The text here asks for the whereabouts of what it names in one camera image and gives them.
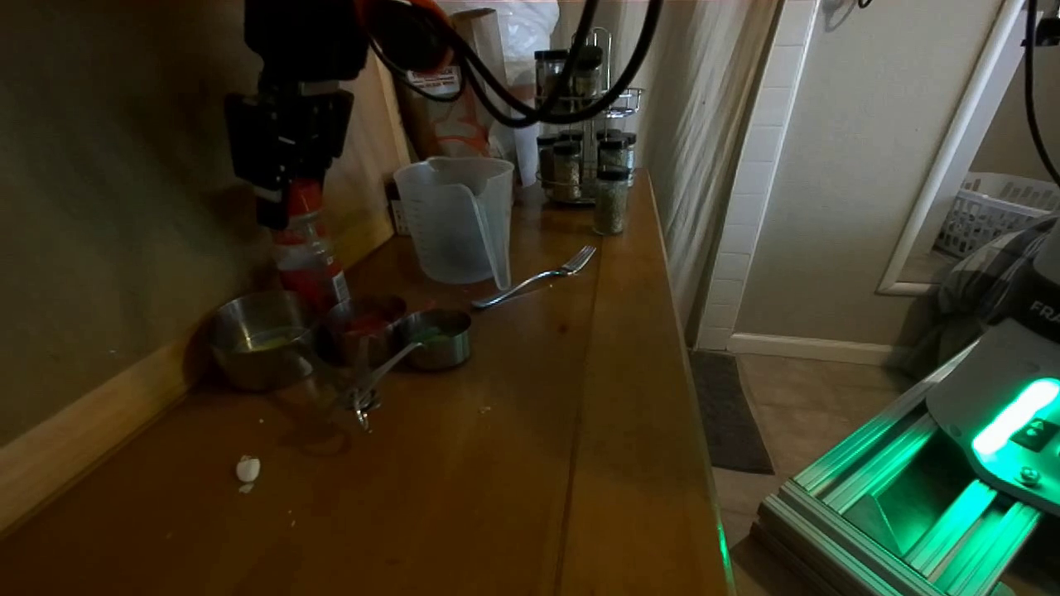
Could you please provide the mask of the red sauce bottle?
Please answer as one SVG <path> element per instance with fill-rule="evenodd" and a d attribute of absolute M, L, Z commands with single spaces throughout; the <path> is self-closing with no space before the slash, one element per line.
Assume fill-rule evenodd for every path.
<path fill-rule="evenodd" d="M 349 300 L 344 268 L 323 220 L 323 189 L 317 180 L 287 187 L 287 226 L 270 231 L 281 286 L 299 295 L 317 315 Z"/>

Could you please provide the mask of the plaid cloth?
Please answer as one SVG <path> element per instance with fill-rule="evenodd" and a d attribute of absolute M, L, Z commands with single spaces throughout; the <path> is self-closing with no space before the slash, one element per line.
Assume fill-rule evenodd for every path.
<path fill-rule="evenodd" d="M 1060 222 L 1060 214 L 1034 220 L 1015 233 L 1000 235 L 948 271 L 935 293 L 934 322 L 899 362 L 914 381 L 928 376 L 1002 318 L 1002 302 L 1021 271 L 1030 267 Z"/>

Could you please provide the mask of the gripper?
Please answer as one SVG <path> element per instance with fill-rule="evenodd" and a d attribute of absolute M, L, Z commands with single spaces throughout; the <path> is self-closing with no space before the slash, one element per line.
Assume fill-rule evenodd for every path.
<path fill-rule="evenodd" d="M 369 53 L 355 0 L 243 0 L 243 42 L 263 63 L 260 91 L 357 78 Z M 296 98 L 296 180 L 325 180 L 344 151 L 353 106 L 344 89 Z M 253 187 L 258 225 L 281 231 L 289 224 L 292 166 L 275 116 L 254 97 L 224 97 L 234 174 Z"/>

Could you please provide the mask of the printed paper bag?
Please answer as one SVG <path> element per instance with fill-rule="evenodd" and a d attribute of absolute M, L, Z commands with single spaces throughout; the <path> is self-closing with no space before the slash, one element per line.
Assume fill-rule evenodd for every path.
<path fill-rule="evenodd" d="M 398 78 L 402 125 L 417 158 L 489 157 L 491 118 L 480 116 L 473 91 L 462 90 L 458 65 Z"/>

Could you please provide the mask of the medium steel measuring cup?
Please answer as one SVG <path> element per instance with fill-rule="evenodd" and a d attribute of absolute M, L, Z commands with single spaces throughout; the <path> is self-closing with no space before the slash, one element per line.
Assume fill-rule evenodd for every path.
<path fill-rule="evenodd" d="M 330 309 L 318 340 L 322 358 L 352 374 L 354 392 L 349 404 L 361 411 L 374 398 L 374 385 L 398 355 L 398 321 L 407 313 L 398 295 L 361 296 Z"/>

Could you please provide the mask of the dark door mat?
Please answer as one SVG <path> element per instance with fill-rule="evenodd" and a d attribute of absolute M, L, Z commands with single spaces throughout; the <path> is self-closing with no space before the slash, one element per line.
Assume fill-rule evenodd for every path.
<path fill-rule="evenodd" d="M 700 351 L 688 356 L 712 464 L 735 472 L 773 475 L 771 456 L 744 393 L 737 358 Z"/>

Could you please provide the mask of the wooden cutting board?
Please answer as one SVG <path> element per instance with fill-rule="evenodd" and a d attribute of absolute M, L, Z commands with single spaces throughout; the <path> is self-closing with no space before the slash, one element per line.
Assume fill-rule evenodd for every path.
<path fill-rule="evenodd" d="M 352 267 L 394 235 L 388 186 L 393 172 L 412 160 L 393 76 L 378 57 L 369 56 L 344 90 L 354 94 L 354 106 L 344 152 L 329 169 L 323 199 L 335 253 Z"/>

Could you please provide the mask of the clear plastic measuring jug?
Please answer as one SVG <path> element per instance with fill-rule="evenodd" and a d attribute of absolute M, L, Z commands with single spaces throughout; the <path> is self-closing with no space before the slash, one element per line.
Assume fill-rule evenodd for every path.
<path fill-rule="evenodd" d="M 448 286 L 512 284 L 514 166 L 485 157 L 431 157 L 394 173 L 424 275 Z"/>

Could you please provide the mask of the silver fork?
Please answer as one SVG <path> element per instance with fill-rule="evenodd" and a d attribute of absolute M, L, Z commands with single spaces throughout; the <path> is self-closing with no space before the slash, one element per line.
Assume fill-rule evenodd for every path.
<path fill-rule="evenodd" d="M 571 258 L 571 260 L 568 260 L 559 268 L 549 269 L 549 271 L 540 271 L 540 274 L 530 276 L 530 278 L 523 280 L 516 284 L 516 286 L 500 291 L 492 297 L 473 300 L 472 308 L 474 310 L 487 310 L 489 308 L 494 308 L 514 298 L 515 296 L 520 295 L 522 293 L 525 293 L 525 291 L 529 291 L 530 287 L 533 287 L 534 284 L 540 282 L 548 281 L 552 278 L 565 278 L 565 276 L 578 275 L 587 267 L 596 252 L 597 248 L 594 248 L 591 245 L 585 245 Z"/>

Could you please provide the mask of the white wall socket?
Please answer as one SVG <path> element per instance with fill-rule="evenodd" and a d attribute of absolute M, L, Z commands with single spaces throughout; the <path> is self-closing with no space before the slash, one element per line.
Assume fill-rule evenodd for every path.
<path fill-rule="evenodd" d="M 391 220 L 393 220 L 394 233 L 400 236 L 412 235 L 406 218 L 404 204 L 402 204 L 400 191 L 398 191 L 398 182 L 395 180 L 387 180 L 385 182 L 385 193 L 388 201 L 388 210 Z"/>

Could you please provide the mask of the small steel measuring cup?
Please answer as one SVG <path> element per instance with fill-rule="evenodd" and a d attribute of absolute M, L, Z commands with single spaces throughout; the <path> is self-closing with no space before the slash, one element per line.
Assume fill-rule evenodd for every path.
<path fill-rule="evenodd" d="M 417 371 L 445 371 L 466 363 L 472 354 L 471 325 L 462 310 L 419 310 L 364 337 L 357 354 L 364 356 L 367 369 L 356 373 L 344 405 L 361 430 L 371 430 L 369 414 L 379 405 L 376 386 L 400 363 Z"/>

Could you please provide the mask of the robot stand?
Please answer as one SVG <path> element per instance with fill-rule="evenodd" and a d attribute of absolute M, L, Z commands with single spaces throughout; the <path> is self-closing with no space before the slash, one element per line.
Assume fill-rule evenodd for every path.
<path fill-rule="evenodd" d="M 824 594 L 1060 596 L 1060 516 L 980 483 L 928 418 L 928 395 L 1002 325 L 764 499 L 766 540 Z"/>

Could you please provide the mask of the paper towel roll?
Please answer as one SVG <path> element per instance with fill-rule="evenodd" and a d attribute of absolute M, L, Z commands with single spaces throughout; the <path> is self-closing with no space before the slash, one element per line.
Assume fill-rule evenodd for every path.
<path fill-rule="evenodd" d="M 450 22 L 470 49 L 484 62 L 488 71 L 506 84 L 507 88 L 510 87 L 499 13 L 487 7 L 483 2 L 455 2 L 450 5 Z M 510 128 L 487 112 L 481 99 L 476 95 L 472 95 L 472 99 L 475 101 L 476 120 L 484 129 L 485 155 L 511 162 L 514 165 L 514 179 L 519 186 L 537 185 L 537 137 L 541 125 Z"/>

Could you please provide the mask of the white laundry basket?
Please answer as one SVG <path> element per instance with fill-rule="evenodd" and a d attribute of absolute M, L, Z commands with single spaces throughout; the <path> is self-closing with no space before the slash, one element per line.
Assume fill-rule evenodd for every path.
<path fill-rule="evenodd" d="M 970 172 L 951 203 L 932 248 L 966 257 L 1060 209 L 1060 186 L 1014 175 Z"/>

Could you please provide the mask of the large steel measuring cup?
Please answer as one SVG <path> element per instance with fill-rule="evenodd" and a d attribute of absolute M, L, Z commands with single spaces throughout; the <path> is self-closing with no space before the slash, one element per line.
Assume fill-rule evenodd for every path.
<path fill-rule="evenodd" d="M 207 340 L 238 390 L 272 392 L 320 376 L 333 388 L 335 406 L 361 418 L 378 407 L 374 389 L 356 388 L 352 376 L 323 358 L 317 317 L 292 291 L 261 291 L 224 303 L 208 321 Z"/>

